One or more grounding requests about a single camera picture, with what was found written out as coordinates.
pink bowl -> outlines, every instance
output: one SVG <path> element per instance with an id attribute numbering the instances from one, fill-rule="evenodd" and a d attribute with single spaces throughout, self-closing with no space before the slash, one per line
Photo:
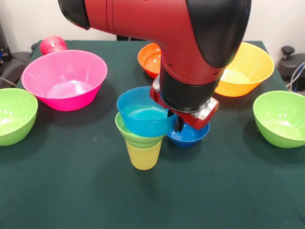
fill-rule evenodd
<path id="1" fill-rule="evenodd" d="M 59 111 L 74 111 L 90 104 L 107 75 L 106 63 L 97 55 L 58 51 L 33 61 L 23 72 L 23 87 Z"/>

light blue bowl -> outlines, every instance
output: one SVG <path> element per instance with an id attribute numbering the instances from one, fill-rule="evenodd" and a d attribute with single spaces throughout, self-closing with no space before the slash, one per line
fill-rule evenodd
<path id="1" fill-rule="evenodd" d="M 188 124 L 184 124 L 184 128 L 181 133 L 171 130 L 167 134 L 170 141 L 179 148 L 188 148 L 201 141 L 210 131 L 210 123 L 204 128 L 196 130 Z"/>
<path id="2" fill-rule="evenodd" d="M 139 136 L 166 135 L 175 125 L 177 115 L 167 117 L 167 109 L 149 96 L 151 87 L 138 87 L 123 93 L 117 107 L 126 128 Z"/>

plastic bowl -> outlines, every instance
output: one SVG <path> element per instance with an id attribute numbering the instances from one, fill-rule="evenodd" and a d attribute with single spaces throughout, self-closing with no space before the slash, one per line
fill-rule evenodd
<path id="1" fill-rule="evenodd" d="M 139 136 L 158 137 L 173 129 L 177 115 L 167 117 L 164 109 L 149 97 L 150 87 L 138 87 L 123 93 L 117 107 L 126 128 Z"/>
<path id="2" fill-rule="evenodd" d="M 264 138 L 280 148 L 305 145 L 305 97 L 273 91 L 259 96 L 253 105 L 255 122 Z"/>
<path id="3" fill-rule="evenodd" d="M 151 43 L 142 48 L 138 54 L 138 61 L 144 71 L 153 79 L 160 74 L 161 49 L 156 43 Z"/>
<path id="4" fill-rule="evenodd" d="M 36 120 L 38 102 L 34 95 L 17 88 L 0 90 L 0 146 L 22 141 Z"/>
<path id="5" fill-rule="evenodd" d="M 59 111 L 74 111 L 90 104 L 107 75 L 106 63 L 97 55 L 66 50 L 32 62 L 23 72 L 24 88 Z"/>
<path id="6" fill-rule="evenodd" d="M 201 141 L 210 131 L 210 123 L 204 128 L 196 130 L 188 124 L 184 124 L 184 128 L 181 133 L 171 130 L 167 136 L 170 141 L 180 148 L 189 148 Z"/>
<path id="7" fill-rule="evenodd" d="M 235 58 L 226 67 L 215 92 L 228 97 L 248 94 L 272 75 L 274 66 L 267 52 L 242 42 Z"/>
<path id="8" fill-rule="evenodd" d="M 123 135 L 126 142 L 128 142 L 130 145 L 132 145 L 135 148 L 147 149 L 153 147 L 164 138 L 164 135 L 160 137 L 142 137 L 135 135 L 125 127 L 125 124 L 123 122 L 120 113 L 118 113 L 115 117 L 115 124 L 118 130 L 120 131 L 120 133 Z"/>

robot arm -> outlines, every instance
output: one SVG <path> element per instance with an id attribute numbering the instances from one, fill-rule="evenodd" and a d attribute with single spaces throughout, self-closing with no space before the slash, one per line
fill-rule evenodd
<path id="1" fill-rule="evenodd" d="M 85 29 L 150 40 L 162 50 L 151 97 L 201 128 L 218 109 L 213 92 L 245 33 L 251 0 L 58 0 Z"/>

plastic cup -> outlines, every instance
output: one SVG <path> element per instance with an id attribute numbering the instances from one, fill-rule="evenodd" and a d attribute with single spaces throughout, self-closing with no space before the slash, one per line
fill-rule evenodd
<path id="1" fill-rule="evenodd" d="M 151 148 L 140 149 L 130 145 L 126 141 L 130 161 L 139 170 L 148 170 L 157 164 L 161 145 L 162 140 Z"/>
<path id="2" fill-rule="evenodd" d="M 149 96 L 150 87 L 138 87 L 123 93 L 117 102 L 126 128 L 139 136 L 158 137 L 174 128 L 177 115 L 167 117 L 167 109 Z"/>
<path id="3" fill-rule="evenodd" d="M 153 147 L 164 138 L 164 135 L 159 137 L 142 137 L 135 135 L 126 128 L 120 113 L 118 113 L 115 117 L 115 124 L 120 133 L 123 135 L 125 141 L 136 148 L 146 149 Z"/>

